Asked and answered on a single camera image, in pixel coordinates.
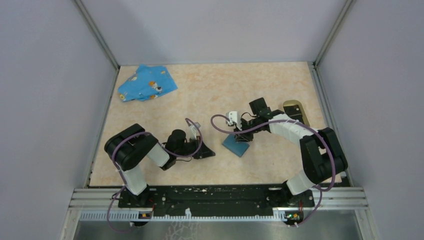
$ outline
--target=white wall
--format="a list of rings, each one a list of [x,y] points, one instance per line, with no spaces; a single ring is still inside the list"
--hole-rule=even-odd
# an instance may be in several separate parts
[[[320,67],[382,240],[422,239],[424,1],[357,1]]]
[[[0,239],[58,239],[115,71],[72,1],[0,1]]]
[[[313,61],[345,0],[83,0],[120,65]]]

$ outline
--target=marble-patterned surface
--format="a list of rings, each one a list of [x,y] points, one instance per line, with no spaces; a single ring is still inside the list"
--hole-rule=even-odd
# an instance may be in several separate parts
[[[137,66],[121,67],[94,162],[91,186],[122,184],[103,147],[110,137],[134,123],[165,142],[172,130],[187,132],[184,118],[190,118],[201,124],[204,142],[216,153],[210,158],[178,161],[167,171],[145,158],[141,168],[149,185],[265,184],[282,183],[293,177],[302,169],[301,153],[288,140],[268,132],[257,133],[240,158],[221,145],[227,135],[210,124],[214,114],[250,112],[249,102],[260,97],[265,98],[271,109],[279,108],[287,100],[298,100],[310,125],[325,127],[306,62],[176,64],[167,68],[178,90],[145,102],[122,102],[117,88]],[[232,129],[224,120],[217,121],[217,125]]]

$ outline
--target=blue cloth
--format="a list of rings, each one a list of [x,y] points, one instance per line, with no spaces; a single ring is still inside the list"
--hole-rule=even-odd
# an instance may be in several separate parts
[[[119,97],[124,102],[146,101],[168,94],[177,89],[165,66],[140,65],[119,88]]]

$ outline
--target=metal frame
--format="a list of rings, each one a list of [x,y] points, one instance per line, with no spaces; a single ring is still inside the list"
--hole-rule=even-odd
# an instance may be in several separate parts
[[[91,18],[86,7],[81,0],[72,0],[76,8],[80,12],[82,18],[84,19],[87,27],[92,32],[97,43],[101,47],[105,56],[108,58],[110,63],[116,69],[115,84],[116,79],[119,73],[119,64],[117,63],[115,57],[112,54],[112,51],[109,49],[106,41],[101,35],[99,29],[97,28],[95,22]],[[319,51],[319,54],[314,62],[308,62],[309,70],[312,76],[312,80],[315,86],[316,93],[318,95],[318,100],[322,109],[322,113],[327,125],[334,129],[338,134],[338,128],[336,121],[332,115],[331,105],[328,100],[328,94],[326,93],[326,88],[324,87],[323,80],[321,78],[319,66],[326,55],[328,49],[330,48],[332,42],[334,41],[337,33],[339,32],[344,20],[346,19],[347,13],[352,9],[352,6],[356,0],[346,0],[344,6],[337,17],[328,37],[326,38],[322,48]],[[100,139],[106,116],[108,113],[110,101],[107,104],[105,114],[103,116],[103,125],[99,129],[98,138]],[[96,156],[97,149],[93,150],[94,161]],[[90,172],[87,175],[86,185],[89,183],[91,175]],[[350,184],[353,186],[353,182],[350,181],[349,169],[347,170],[347,177]],[[118,191],[117,188],[80,188],[75,189],[72,195],[72,199],[69,203],[69,208],[66,214],[65,223],[62,229],[62,234],[60,239],[62,240],[71,240],[74,238],[75,232],[77,230],[77,225],[79,221],[104,221],[106,217],[106,212],[111,202],[112,194]],[[312,190],[313,197],[315,202],[318,201],[319,192],[316,189]],[[151,208],[118,208],[118,202],[114,202],[111,208],[111,219],[113,221],[139,221],[138,213],[150,212]],[[304,208],[306,211],[312,210],[312,208]],[[284,211],[296,211],[297,208],[292,207],[275,207],[273,209],[273,216],[264,216],[264,217],[193,217],[189,212],[186,212],[186,216],[179,217],[152,217],[152,219],[144,219],[143,221],[159,221],[159,222],[173,222],[173,221],[253,221],[253,222],[265,222],[265,221],[282,221],[284,218]],[[367,198],[362,187],[334,187],[329,192],[323,193],[323,200],[321,206],[317,209],[318,211],[343,211],[343,210],[354,210],[356,213],[356,218],[358,222],[358,228],[362,234],[362,238],[365,240],[378,239],[376,234],[376,228],[371,216],[371,212],[368,206]]]
[[[120,65],[116,61],[114,55],[112,54],[111,49],[108,47],[108,44],[106,43],[99,29],[97,28],[94,20],[90,16],[89,11],[87,10],[84,3],[81,0],[72,0],[72,2],[74,3],[76,9],[78,9],[79,13],[84,19],[85,24],[87,25],[90,32],[93,34],[94,38],[96,39],[98,45],[100,46],[101,50],[105,54],[106,58],[110,61],[110,64],[112,64],[112,66],[116,70],[119,70]]]
[[[109,92],[109,95],[108,95],[109,98],[108,98],[108,101],[107,101],[107,104],[106,104],[106,108],[104,109],[104,114],[101,116],[101,122],[102,122],[102,124],[101,124],[101,127],[98,129],[98,132],[96,134],[97,143],[95,145],[95,148],[92,149],[92,152],[90,154],[91,155],[91,158],[90,158],[91,164],[89,165],[89,167],[88,167],[88,169],[86,171],[86,176],[87,177],[86,177],[86,179],[84,181],[84,186],[85,187],[88,187],[89,184],[90,184],[90,179],[91,179],[91,176],[92,176],[92,173],[93,173],[93,168],[94,168],[94,162],[96,160],[96,156],[97,156],[97,152],[98,152],[97,150],[99,149],[100,139],[102,138],[103,129],[105,128],[106,118],[108,117],[109,107],[111,105],[111,97],[114,94],[114,89],[115,89],[116,82],[118,80],[119,72],[120,72],[120,70],[119,69],[116,69],[115,76],[113,78],[113,81],[111,82],[112,85],[110,87],[110,92]]]

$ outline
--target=metal floor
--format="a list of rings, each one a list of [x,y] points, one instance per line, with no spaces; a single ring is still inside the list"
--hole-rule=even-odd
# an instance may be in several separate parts
[[[129,226],[113,222],[117,229]],[[282,222],[150,222],[130,233],[113,232],[105,221],[80,221],[75,240],[360,240],[355,212],[318,211],[299,228]]]

